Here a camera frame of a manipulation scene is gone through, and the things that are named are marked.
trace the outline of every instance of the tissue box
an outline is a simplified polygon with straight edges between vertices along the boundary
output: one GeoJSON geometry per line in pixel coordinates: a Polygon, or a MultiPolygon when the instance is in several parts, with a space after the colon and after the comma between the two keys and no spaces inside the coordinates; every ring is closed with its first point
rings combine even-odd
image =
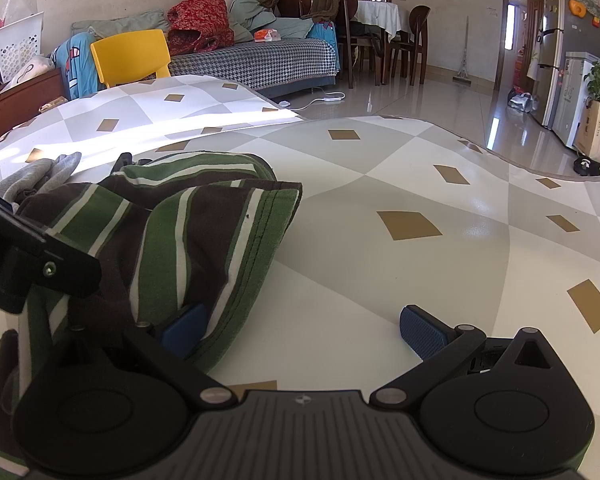
{"type": "Polygon", "coordinates": [[[589,108],[584,109],[573,145],[583,155],[600,162],[599,101],[592,101],[589,108]]]}
{"type": "Polygon", "coordinates": [[[282,38],[275,28],[263,28],[253,35],[253,39],[260,43],[262,41],[280,41],[282,38]]]}

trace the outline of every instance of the wooden cabinet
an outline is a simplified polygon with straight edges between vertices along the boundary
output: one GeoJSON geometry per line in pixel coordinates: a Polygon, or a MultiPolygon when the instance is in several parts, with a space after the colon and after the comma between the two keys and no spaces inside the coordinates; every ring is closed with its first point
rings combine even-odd
{"type": "Polygon", "coordinates": [[[60,96],[66,97],[66,93],[59,68],[0,94],[0,136],[39,115],[42,105],[60,96]]]}

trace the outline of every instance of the stainless steel refrigerator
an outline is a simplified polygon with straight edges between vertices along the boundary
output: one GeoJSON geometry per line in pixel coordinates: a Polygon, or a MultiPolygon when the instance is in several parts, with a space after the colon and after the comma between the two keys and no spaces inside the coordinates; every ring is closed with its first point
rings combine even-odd
{"type": "Polygon", "coordinates": [[[589,52],[600,57],[600,28],[590,12],[579,18],[567,0],[544,0],[544,15],[538,34],[540,57],[531,115],[545,128],[554,124],[567,52],[589,52]]]}

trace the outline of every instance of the white basket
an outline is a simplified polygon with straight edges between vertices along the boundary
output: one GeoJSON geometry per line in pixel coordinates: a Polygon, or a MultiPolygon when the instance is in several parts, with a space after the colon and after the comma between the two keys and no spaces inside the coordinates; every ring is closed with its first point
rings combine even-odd
{"type": "Polygon", "coordinates": [[[32,57],[40,54],[44,11],[0,28],[0,77],[11,78],[32,57]]]}

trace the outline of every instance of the green striped cloth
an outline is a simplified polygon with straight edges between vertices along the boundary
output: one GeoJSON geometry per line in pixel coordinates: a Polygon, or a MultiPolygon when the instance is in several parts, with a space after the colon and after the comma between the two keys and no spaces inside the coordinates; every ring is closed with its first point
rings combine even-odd
{"type": "Polygon", "coordinates": [[[32,286],[18,333],[3,335],[0,479],[26,472],[10,415],[69,326],[82,325],[115,346],[123,328],[159,324],[201,303],[208,327],[188,360],[211,369],[244,324],[301,189],[278,182],[255,155],[187,152],[27,199],[18,214],[96,256],[102,280],[84,300],[32,286]]]}

